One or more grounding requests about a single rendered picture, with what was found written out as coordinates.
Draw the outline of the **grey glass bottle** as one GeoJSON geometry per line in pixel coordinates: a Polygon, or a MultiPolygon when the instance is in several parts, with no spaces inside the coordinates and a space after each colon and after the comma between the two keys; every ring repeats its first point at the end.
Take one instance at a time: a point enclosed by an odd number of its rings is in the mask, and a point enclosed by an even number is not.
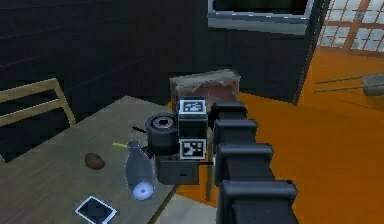
{"type": "Polygon", "coordinates": [[[125,162],[125,180],[132,197],[143,201],[154,193],[154,170],[140,142],[136,139],[127,144],[129,154],[125,162]]]}

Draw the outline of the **brown framed window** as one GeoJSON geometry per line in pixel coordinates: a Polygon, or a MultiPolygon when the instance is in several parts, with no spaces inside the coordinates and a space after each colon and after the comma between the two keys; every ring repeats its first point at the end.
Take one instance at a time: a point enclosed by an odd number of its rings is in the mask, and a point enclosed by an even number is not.
{"type": "Polygon", "coordinates": [[[318,45],[384,58],[384,0],[331,0],[318,45]]]}

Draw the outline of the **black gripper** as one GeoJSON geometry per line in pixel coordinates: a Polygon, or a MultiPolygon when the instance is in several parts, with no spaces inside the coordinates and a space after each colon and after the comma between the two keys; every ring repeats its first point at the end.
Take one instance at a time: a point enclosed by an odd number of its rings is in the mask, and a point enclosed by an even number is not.
{"type": "Polygon", "coordinates": [[[157,180],[164,185],[197,185],[198,162],[180,158],[176,117],[171,113],[153,115],[145,128],[148,142],[145,153],[154,159],[157,180]]]}

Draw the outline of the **grey framed television set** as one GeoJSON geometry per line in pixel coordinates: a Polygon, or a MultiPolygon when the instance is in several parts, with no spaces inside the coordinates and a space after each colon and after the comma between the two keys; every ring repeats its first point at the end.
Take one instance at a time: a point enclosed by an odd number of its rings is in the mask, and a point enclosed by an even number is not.
{"type": "Polygon", "coordinates": [[[292,13],[255,13],[213,9],[214,0],[208,0],[208,26],[245,31],[303,35],[311,15],[314,0],[305,0],[305,11],[292,13]]]}

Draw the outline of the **tan wooden chair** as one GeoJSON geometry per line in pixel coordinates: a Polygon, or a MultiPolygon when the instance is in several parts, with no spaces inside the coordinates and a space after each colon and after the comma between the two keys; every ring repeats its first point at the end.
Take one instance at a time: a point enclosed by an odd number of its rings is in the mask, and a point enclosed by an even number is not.
{"type": "Polygon", "coordinates": [[[76,123],[56,78],[0,91],[0,163],[76,123]]]}

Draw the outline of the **brown potato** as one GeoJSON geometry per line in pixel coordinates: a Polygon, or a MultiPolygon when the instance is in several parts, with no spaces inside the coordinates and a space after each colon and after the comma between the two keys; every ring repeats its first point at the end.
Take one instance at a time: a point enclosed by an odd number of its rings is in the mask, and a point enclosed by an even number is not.
{"type": "Polygon", "coordinates": [[[101,170],[105,167],[105,161],[96,153],[87,153],[84,162],[92,170],[101,170]]]}

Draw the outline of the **grey wooden table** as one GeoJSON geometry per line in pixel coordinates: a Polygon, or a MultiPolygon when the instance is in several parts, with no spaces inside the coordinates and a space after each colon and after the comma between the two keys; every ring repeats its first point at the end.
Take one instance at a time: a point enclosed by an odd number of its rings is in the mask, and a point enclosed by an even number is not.
{"type": "Polygon", "coordinates": [[[87,224],[74,210],[93,195],[117,210],[111,224],[215,224],[216,209],[179,196],[172,186],[155,185],[146,201],[132,198],[124,180],[125,148],[146,142],[143,128],[152,115],[169,109],[123,97],[59,135],[0,166],[0,224],[87,224]],[[85,165],[87,153],[104,161],[85,165]]]}

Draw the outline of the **brown cardboard box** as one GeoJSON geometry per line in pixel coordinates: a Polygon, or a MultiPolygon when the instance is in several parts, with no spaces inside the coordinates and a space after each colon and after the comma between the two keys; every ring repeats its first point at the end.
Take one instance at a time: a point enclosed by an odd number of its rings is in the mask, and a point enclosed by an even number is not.
{"type": "Polygon", "coordinates": [[[182,97],[203,97],[208,105],[236,100],[240,79],[241,76],[231,69],[173,77],[170,79],[172,107],[176,109],[182,97]]]}

